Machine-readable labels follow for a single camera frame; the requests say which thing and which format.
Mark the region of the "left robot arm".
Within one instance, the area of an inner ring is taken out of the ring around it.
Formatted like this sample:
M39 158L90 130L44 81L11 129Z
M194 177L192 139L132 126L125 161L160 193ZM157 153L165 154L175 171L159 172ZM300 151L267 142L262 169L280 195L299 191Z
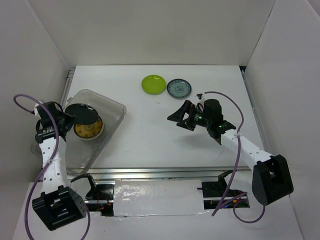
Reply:
M74 118L54 101L39 104L34 109L39 117L35 141L42 153L42 188L32 208L44 225L54 231L87 216L83 198L70 187L66 168L66 135Z

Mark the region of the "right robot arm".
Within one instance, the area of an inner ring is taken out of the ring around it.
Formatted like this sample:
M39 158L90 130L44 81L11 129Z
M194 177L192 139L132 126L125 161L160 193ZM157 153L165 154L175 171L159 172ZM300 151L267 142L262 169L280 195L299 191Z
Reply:
M217 143L240 154L240 158L252 171L252 193L263 206L294 191L287 160L280 154L272 155L260 149L240 135L237 127L224 119L218 100L208 99L200 106L185 100L167 120L189 131L193 131L196 126L204 127Z

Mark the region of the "green plate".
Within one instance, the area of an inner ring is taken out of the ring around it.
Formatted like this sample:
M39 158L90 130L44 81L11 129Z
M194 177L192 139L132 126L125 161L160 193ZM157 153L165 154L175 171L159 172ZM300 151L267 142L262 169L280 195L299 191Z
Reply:
M165 79L159 75L148 75L141 81L143 91L150 95L161 94L166 89Z

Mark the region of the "black plate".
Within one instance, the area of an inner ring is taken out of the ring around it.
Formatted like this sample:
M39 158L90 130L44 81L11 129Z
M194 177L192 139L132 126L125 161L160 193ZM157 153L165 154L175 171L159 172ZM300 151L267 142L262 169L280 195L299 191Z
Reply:
M83 103L71 104L64 112L74 117L74 123L78 125L92 125L99 118L98 112L93 107Z

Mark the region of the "blue patterned plate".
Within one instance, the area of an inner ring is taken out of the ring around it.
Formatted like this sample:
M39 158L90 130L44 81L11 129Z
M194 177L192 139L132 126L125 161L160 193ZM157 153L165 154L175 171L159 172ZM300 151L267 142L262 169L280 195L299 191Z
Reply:
M101 134L100 135L95 135L93 137L80 137L80 139L82 141L92 142L92 141L98 140L100 137L101 137Z
M188 81L176 78L168 82L166 90L175 99L185 99L191 94L192 86Z

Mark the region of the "yellow brown patterned plate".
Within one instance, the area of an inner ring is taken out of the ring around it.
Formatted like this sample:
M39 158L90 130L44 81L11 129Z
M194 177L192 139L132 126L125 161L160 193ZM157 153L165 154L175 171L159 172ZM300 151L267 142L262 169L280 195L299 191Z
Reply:
M103 132L103 129L104 123L101 117L98 117L97 121L93 124L75 124L73 126L75 135L82 140L93 140L97 138Z

